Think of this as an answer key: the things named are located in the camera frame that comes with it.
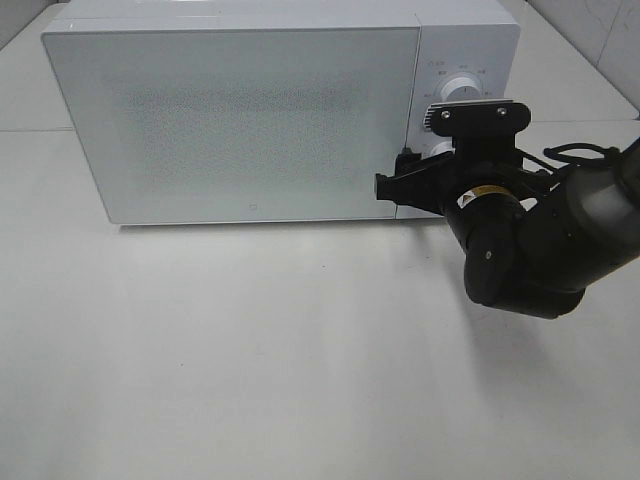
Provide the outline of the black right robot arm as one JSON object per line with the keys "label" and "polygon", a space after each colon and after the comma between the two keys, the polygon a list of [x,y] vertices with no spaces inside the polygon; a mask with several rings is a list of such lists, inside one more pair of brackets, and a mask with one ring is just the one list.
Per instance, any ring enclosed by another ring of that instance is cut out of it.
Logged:
{"label": "black right robot arm", "polygon": [[511,137],[459,138],[424,159],[402,152],[375,194],[444,217],[475,303],[554,319],[639,255],[639,147],[545,150],[538,170]]}

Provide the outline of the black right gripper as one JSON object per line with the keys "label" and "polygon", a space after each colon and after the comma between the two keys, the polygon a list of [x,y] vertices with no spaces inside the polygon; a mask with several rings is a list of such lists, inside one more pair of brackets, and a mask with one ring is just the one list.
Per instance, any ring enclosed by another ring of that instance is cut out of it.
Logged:
{"label": "black right gripper", "polygon": [[479,227],[513,226],[525,214],[523,200],[540,200],[551,190],[552,171],[525,169],[526,155],[513,136],[456,138],[454,148],[428,158],[403,148],[394,169],[400,176],[375,174],[376,199],[444,217],[467,250]]}

